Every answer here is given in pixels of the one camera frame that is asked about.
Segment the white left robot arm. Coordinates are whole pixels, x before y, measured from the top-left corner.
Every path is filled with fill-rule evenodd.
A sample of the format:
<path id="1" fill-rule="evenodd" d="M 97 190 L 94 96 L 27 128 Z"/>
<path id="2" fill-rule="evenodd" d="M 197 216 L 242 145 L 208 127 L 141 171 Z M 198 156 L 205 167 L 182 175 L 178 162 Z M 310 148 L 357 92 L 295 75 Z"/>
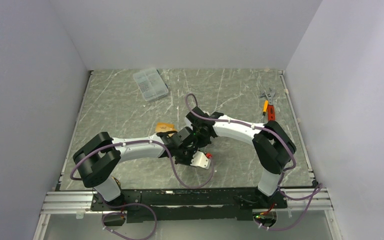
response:
<path id="1" fill-rule="evenodd" d="M 124 196 L 112 172 L 119 163 L 143 158 L 174 158 L 175 164 L 198 166 L 198 139 L 193 130 L 157 132 L 141 138 L 122 139 L 100 132 L 74 155 L 73 161 L 86 188 L 94 188 L 111 210 L 119 209 Z"/>

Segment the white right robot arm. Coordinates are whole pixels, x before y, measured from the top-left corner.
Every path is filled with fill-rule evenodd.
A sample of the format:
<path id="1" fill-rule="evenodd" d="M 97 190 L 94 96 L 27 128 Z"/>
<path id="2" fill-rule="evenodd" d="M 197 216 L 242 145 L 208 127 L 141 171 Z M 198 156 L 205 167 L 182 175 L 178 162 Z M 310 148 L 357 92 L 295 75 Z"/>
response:
<path id="1" fill-rule="evenodd" d="M 297 150 L 277 121 L 251 123 L 220 112 L 208 115 L 199 107 L 194 107 L 186 115 L 185 122 L 196 131 L 201 147 L 208 145 L 210 139 L 216 137 L 226 137 L 253 146 L 263 167 L 257 185 L 258 192 L 255 194 L 256 203 L 267 208 L 275 201 L 281 175 Z"/>

